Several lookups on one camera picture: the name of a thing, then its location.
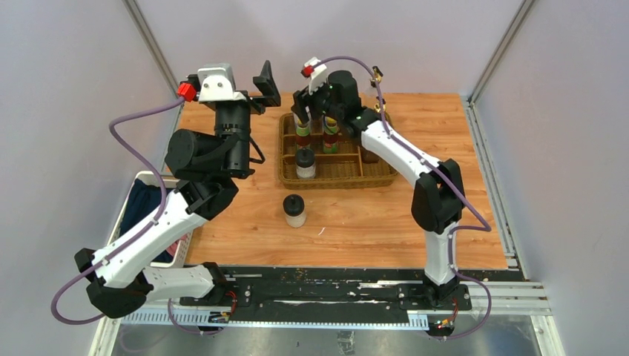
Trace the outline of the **sauce bottle yellow cap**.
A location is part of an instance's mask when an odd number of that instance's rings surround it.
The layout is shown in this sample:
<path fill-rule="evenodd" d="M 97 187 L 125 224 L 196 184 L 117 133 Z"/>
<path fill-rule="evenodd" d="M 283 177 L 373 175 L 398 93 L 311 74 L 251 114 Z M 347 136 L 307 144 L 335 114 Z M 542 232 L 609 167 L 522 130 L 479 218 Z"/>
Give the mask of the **sauce bottle yellow cap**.
<path fill-rule="evenodd" d="M 310 148 L 311 145 L 311 121 L 304 122 L 299 118 L 294 120 L 295 145 L 297 149 Z"/>
<path fill-rule="evenodd" d="M 339 127 L 335 119 L 325 116 L 323 119 L 323 152 L 336 154 L 338 152 Z"/>

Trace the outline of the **clear oil bottle gold spout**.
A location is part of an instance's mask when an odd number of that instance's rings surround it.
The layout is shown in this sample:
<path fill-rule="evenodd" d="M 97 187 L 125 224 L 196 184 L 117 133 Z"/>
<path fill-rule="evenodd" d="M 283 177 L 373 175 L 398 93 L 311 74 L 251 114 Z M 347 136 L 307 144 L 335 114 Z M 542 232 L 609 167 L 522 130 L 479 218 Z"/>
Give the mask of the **clear oil bottle gold spout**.
<path fill-rule="evenodd" d="M 383 74 L 380 68 L 377 65 L 372 66 L 372 78 L 370 79 L 371 86 L 375 88 L 376 85 L 379 85 L 381 83 L 382 78 Z"/>

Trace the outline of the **black-lid spice jar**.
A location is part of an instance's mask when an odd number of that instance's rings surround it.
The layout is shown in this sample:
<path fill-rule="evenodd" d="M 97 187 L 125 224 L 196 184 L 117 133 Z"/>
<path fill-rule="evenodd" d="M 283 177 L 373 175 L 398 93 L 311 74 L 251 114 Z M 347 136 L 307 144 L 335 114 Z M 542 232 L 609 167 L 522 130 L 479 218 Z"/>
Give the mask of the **black-lid spice jar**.
<path fill-rule="evenodd" d="M 290 194 L 283 200 L 286 222 L 292 228 L 299 228 L 306 222 L 305 202 L 301 195 Z"/>
<path fill-rule="evenodd" d="M 294 156 L 296 175 L 299 179 L 314 179 L 316 176 L 316 156 L 310 148 L 300 148 Z"/>

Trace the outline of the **black-lid spice jar front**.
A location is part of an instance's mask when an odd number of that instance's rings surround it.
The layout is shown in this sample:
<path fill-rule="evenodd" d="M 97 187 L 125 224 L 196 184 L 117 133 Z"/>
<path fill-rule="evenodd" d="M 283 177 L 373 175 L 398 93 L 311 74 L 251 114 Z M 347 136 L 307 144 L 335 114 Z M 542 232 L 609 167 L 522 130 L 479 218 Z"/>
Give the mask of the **black-lid spice jar front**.
<path fill-rule="evenodd" d="M 306 222 L 305 202 L 301 195 L 290 194 L 283 200 L 286 222 L 292 228 L 299 228 Z"/>

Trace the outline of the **oil bottle with brown residue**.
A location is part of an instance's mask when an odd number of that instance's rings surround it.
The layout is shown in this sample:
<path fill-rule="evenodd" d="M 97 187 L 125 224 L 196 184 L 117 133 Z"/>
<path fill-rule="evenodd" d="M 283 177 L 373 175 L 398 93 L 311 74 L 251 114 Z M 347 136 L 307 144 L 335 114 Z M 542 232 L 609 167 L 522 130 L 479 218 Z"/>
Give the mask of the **oil bottle with brown residue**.
<path fill-rule="evenodd" d="M 382 107 L 379 102 L 380 97 L 375 97 L 375 103 L 372 108 L 367 110 L 365 109 L 361 115 L 357 118 L 359 122 L 359 126 L 361 126 L 362 131 L 368 131 L 370 133 L 371 140 L 369 141 L 370 147 L 373 146 L 374 138 L 382 138 L 385 137 L 383 125 L 381 122 L 381 110 Z M 362 136 L 359 136 L 360 139 L 360 156 L 363 163 L 373 164 L 380 161 L 380 157 L 369 150 L 368 146 L 365 146 L 363 142 Z"/>

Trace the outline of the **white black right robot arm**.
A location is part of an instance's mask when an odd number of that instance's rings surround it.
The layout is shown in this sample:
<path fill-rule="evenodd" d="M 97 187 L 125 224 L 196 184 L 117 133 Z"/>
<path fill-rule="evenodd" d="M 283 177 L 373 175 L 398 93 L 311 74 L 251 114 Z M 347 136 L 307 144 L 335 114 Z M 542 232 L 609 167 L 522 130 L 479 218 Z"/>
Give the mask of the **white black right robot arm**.
<path fill-rule="evenodd" d="M 351 72 L 327 73 L 307 65 L 301 74 L 309 83 L 294 92 L 293 114 L 305 121 L 336 121 L 345 137 L 380 157 L 413 187 L 411 215 L 424 230 L 427 249 L 423 295 L 430 308 L 443 309 L 459 284 L 452 247 L 464 207 L 458 163 L 436 159 L 399 137 L 381 113 L 363 105 Z"/>

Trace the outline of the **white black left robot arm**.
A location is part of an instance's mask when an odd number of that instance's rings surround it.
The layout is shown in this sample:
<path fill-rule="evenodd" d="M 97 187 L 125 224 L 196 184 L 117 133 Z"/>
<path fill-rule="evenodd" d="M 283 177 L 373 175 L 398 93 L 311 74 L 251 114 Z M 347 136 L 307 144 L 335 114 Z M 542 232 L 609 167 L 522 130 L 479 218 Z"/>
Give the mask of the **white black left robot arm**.
<path fill-rule="evenodd" d="M 251 138 L 251 118 L 281 103 L 270 61 L 253 78 L 259 93 L 250 96 L 235 87 L 231 66 L 207 65 L 180 83 L 175 105 L 198 102 L 215 114 L 212 134 L 175 131 L 165 164 L 176 187 L 161 188 L 158 207 L 116 241 L 99 250 L 84 248 L 75 261 L 88 280 L 93 306 L 110 318 L 127 316 L 147 302 L 181 297 L 201 298 L 209 306 L 227 297 L 225 278 L 215 263 L 194 267 L 154 268 L 154 258 L 185 233 L 222 213 L 238 193 L 237 179 L 253 174 L 262 154 Z"/>

